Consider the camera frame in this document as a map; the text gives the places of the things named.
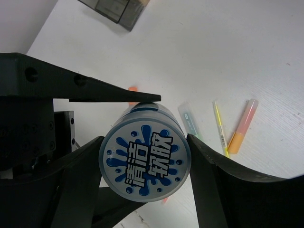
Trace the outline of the orange cap grey highlighter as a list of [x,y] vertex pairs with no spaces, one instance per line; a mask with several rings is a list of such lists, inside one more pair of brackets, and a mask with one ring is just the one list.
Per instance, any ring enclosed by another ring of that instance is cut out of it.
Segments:
[[[132,92],[137,92],[138,88],[136,86],[131,86],[131,87],[128,88],[128,90],[132,91]],[[128,103],[129,107],[135,106],[137,104],[138,104],[138,102],[129,102]]]

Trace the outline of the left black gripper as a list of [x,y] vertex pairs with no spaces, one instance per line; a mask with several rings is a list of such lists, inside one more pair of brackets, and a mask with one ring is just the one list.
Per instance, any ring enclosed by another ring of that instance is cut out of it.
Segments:
[[0,95],[1,171],[76,150],[74,112],[54,111],[53,99],[161,101],[160,95],[132,92],[21,53],[0,55]]

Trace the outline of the blue slime jar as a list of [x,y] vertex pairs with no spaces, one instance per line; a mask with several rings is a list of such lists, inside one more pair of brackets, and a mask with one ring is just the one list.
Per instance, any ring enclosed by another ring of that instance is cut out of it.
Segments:
[[102,141],[99,167],[106,184],[121,197],[154,202],[174,194],[186,181],[191,152],[174,115],[158,103],[128,108]]

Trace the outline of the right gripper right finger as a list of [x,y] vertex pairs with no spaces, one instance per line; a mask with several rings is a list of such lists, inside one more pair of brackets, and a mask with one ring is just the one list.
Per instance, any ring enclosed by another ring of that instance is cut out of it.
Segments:
[[193,135],[190,178],[201,228],[301,228],[304,178],[279,178],[219,154]]

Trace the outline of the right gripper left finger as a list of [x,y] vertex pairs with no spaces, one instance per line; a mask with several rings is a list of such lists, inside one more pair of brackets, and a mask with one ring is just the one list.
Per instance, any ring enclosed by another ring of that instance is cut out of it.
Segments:
[[103,137],[35,173],[0,181],[3,228],[112,228],[140,208],[109,187],[100,187]]

